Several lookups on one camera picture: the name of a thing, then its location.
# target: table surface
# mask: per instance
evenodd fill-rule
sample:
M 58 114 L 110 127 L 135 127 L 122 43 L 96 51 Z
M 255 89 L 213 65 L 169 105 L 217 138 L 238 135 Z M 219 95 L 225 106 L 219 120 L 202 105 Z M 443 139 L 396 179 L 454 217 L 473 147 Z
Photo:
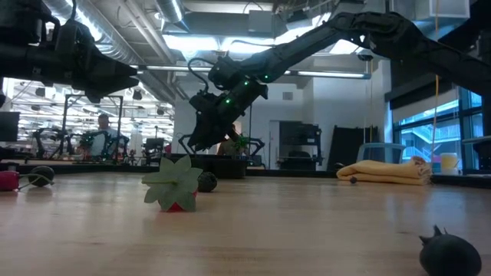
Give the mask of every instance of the table surface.
M 163 213 L 140 177 L 0 193 L 0 275 L 423 276 L 418 235 L 434 224 L 491 274 L 489 190 L 250 177 L 200 193 L 197 212 Z

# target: yellow towel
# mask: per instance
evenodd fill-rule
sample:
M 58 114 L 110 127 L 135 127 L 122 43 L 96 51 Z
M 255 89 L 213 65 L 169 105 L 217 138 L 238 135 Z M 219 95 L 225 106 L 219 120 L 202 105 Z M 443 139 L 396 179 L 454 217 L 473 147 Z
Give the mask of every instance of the yellow towel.
M 337 176 L 341 180 L 355 177 L 357 181 L 424 185 L 430 182 L 431 168 L 417 156 L 404 164 L 363 160 L 338 170 Z

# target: blue chair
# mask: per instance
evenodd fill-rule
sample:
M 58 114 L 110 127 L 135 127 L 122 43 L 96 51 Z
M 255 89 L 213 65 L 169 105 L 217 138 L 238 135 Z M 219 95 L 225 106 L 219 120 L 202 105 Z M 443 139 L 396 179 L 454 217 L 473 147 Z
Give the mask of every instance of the blue chair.
M 365 151 L 366 150 L 383 150 L 384 154 L 380 155 L 379 159 L 376 159 L 375 161 L 380 161 L 380 162 L 385 162 L 385 163 L 394 163 L 396 162 L 395 160 L 399 160 L 397 164 L 402 163 L 402 153 L 406 149 L 406 146 L 396 144 L 396 143 L 365 143 L 360 146 L 360 149 L 358 150 L 358 158 L 356 162 L 360 162 L 361 160 L 364 160 L 365 156 Z

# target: black spiky toy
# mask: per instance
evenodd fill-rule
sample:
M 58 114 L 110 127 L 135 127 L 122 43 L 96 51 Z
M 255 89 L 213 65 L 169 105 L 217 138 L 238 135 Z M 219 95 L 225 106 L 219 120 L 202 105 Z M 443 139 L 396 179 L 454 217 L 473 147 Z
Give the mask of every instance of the black spiky toy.
M 466 240 L 445 234 L 435 225 L 431 238 L 421 237 L 420 263 L 430 276 L 477 276 L 481 272 L 479 252 Z
M 211 172 L 203 172 L 198 177 L 198 191 L 212 192 L 217 185 L 216 176 Z

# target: man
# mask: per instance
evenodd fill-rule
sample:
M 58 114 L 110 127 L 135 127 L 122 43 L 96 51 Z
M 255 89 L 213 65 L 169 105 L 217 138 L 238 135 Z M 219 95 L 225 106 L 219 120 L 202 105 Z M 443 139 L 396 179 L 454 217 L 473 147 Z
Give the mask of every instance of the man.
M 232 125 L 232 129 L 234 132 L 236 132 L 236 125 Z M 242 154 L 247 155 L 247 148 L 241 147 L 237 149 L 236 142 L 234 142 L 230 137 L 226 140 L 220 143 L 220 146 L 218 148 L 218 152 L 216 155 L 219 156 L 240 156 Z
M 99 123 L 99 130 L 98 131 L 106 131 L 107 134 L 109 134 L 109 138 L 116 138 L 117 137 L 117 130 L 113 130 L 109 126 L 109 116 L 107 114 L 101 114 L 99 115 L 98 119 Z M 94 141 L 92 142 L 92 146 L 90 148 L 90 154 L 91 156 L 100 156 L 102 154 L 102 149 L 104 148 L 104 143 L 105 143 L 105 135 L 100 134 L 94 137 Z

